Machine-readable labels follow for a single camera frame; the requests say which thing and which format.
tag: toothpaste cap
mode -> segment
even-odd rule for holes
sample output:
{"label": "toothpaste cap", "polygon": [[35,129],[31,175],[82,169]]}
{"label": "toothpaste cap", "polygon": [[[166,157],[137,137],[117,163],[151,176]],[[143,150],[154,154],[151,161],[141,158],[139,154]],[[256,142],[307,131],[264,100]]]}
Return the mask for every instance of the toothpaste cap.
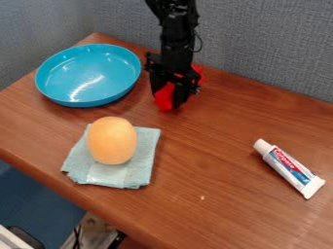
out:
{"label": "toothpaste cap", "polygon": [[271,147],[272,145],[261,138],[257,140],[254,144],[254,148],[262,154],[262,156],[268,153]]}

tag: napkin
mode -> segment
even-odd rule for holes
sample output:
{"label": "napkin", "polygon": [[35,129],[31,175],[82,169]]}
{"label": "napkin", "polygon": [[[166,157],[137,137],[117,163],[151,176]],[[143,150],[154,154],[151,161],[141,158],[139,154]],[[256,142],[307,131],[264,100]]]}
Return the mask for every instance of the napkin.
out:
{"label": "napkin", "polygon": [[161,137],[157,128],[135,127],[138,143],[133,158],[118,165],[98,162],[87,149],[86,140],[90,125],[74,145],[62,171],[78,184],[95,184],[121,189],[139,189],[150,184],[155,149]]}

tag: toothpaste tube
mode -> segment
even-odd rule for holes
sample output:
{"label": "toothpaste tube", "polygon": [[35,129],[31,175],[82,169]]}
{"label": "toothpaste tube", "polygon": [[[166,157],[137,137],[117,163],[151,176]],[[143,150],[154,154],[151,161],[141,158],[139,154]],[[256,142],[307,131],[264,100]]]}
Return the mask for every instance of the toothpaste tube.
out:
{"label": "toothpaste tube", "polygon": [[277,146],[262,139],[256,142],[254,148],[262,154],[266,163],[309,199],[325,184],[325,180],[319,178]]}

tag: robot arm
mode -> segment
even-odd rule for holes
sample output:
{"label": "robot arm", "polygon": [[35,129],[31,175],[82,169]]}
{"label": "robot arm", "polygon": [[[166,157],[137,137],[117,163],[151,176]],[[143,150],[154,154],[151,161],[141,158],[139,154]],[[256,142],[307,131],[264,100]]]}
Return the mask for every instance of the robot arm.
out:
{"label": "robot arm", "polygon": [[162,26],[162,53],[147,53],[146,70],[150,72],[151,89],[155,98],[166,92],[170,95],[169,107],[178,108],[186,102],[189,94],[198,93],[201,75],[193,69],[196,47],[196,27],[198,12],[196,0],[146,0]]}

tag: wooden table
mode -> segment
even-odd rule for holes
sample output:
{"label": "wooden table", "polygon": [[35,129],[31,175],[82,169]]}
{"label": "wooden table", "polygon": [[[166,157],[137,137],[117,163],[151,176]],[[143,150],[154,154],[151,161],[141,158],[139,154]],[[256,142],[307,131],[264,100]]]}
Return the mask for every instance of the wooden table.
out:
{"label": "wooden table", "polygon": [[[79,44],[145,49],[102,34]],[[154,106],[149,74],[119,102],[74,109],[51,102],[31,72],[0,92],[0,158],[151,248],[333,248],[333,105],[205,67],[201,94]],[[151,184],[79,186],[61,172],[87,124],[105,116],[164,131]],[[280,145],[327,180],[311,200],[262,161]]]}

